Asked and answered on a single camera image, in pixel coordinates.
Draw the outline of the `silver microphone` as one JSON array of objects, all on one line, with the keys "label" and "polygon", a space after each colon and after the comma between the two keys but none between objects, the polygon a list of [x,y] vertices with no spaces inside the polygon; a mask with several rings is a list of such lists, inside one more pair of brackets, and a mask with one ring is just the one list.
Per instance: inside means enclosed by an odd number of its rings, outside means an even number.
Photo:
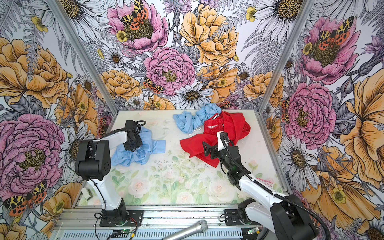
[{"label": "silver microphone", "polygon": [[188,228],[182,229],[174,234],[164,237],[163,240],[182,240],[195,234],[203,233],[207,229],[207,222],[205,220],[199,220],[197,223],[193,224]]}]

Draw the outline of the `pink patterned sticker patch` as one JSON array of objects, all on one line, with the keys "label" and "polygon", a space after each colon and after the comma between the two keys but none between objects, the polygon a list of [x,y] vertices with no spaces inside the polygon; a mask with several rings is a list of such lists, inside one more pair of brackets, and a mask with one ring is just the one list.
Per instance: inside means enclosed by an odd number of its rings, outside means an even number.
[{"label": "pink patterned sticker patch", "polygon": [[273,188],[274,183],[271,181],[263,180],[260,178],[256,178],[256,180],[269,188]]}]

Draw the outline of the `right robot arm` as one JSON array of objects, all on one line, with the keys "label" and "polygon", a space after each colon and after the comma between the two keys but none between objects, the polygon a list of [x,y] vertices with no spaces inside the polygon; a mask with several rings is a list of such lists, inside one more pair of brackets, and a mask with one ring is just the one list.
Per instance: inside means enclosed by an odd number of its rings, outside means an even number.
[{"label": "right robot arm", "polygon": [[250,195],[238,205],[244,224],[255,222],[275,233],[279,240],[313,240],[318,236],[310,211],[295,196],[285,196],[252,176],[241,162],[239,148],[232,144],[203,143],[204,155],[218,159],[226,168],[231,185]]}]

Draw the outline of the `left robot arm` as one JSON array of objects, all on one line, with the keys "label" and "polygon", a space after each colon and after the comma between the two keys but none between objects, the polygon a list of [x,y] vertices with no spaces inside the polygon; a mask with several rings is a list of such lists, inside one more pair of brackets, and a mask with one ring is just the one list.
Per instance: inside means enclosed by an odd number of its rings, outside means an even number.
[{"label": "left robot arm", "polygon": [[102,203],[101,227],[140,227],[142,224],[144,211],[127,210],[109,173],[113,151],[118,146],[130,152],[142,146],[139,134],[145,124],[143,120],[127,120],[123,128],[111,131],[102,139],[84,140],[79,144],[75,173],[93,187]]}]

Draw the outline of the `green circuit board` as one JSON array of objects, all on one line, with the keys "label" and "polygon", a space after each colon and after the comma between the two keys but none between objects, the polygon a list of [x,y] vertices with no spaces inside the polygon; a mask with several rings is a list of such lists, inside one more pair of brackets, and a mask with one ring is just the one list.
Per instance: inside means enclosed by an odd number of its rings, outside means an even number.
[{"label": "green circuit board", "polygon": [[113,236],[117,237],[127,237],[127,236],[134,236],[137,232],[137,229],[122,229],[122,230],[116,230],[113,232]]}]

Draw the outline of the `light blue shirt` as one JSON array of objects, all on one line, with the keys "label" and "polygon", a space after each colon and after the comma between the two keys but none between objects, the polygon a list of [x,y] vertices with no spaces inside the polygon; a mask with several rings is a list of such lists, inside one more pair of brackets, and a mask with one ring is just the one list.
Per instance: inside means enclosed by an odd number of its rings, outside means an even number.
[{"label": "light blue shirt", "polygon": [[125,150],[123,144],[117,146],[115,153],[111,157],[112,166],[122,165],[129,167],[131,163],[144,165],[148,162],[150,155],[163,154],[166,151],[166,141],[152,139],[152,132],[146,128],[142,128],[139,136],[142,145],[134,152]]}]

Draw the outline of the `red cloth garment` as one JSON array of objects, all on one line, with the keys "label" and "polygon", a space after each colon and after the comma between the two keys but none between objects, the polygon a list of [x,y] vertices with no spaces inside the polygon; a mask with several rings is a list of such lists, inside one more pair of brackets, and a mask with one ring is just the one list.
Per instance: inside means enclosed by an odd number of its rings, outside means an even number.
[{"label": "red cloth garment", "polygon": [[216,118],[204,122],[204,132],[196,134],[188,139],[180,140],[182,149],[190,155],[196,157],[206,164],[216,168],[219,164],[218,159],[212,160],[204,155],[203,143],[210,146],[218,144],[218,132],[226,132],[231,141],[236,144],[239,140],[245,138],[251,131],[251,126],[246,122],[242,113],[222,112],[216,115]]}]

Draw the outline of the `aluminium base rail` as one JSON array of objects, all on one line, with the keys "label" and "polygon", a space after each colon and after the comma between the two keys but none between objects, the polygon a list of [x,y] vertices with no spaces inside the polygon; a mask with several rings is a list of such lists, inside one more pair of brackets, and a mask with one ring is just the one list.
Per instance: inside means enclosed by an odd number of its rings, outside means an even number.
[{"label": "aluminium base rail", "polygon": [[112,240],[113,232],[122,229],[137,229],[136,240],[161,240],[199,220],[205,220],[208,230],[190,236],[191,240],[241,240],[249,229],[260,229],[252,234],[255,240],[263,239],[267,228],[260,224],[242,225],[238,220],[236,205],[181,205],[181,206],[127,206],[127,210],[144,211],[140,227],[101,227],[95,217],[101,212],[100,206],[79,206],[65,209],[53,228],[52,240]]}]

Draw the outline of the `light blue knit cloth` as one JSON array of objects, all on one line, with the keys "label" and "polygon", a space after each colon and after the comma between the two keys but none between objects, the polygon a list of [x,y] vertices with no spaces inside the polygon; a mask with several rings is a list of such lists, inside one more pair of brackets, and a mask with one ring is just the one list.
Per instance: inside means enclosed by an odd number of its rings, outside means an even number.
[{"label": "light blue knit cloth", "polygon": [[178,127],[184,134],[191,134],[196,129],[204,125],[204,122],[219,115],[222,109],[215,103],[205,104],[200,110],[192,114],[191,112],[184,111],[182,114],[173,115],[173,119]]}]

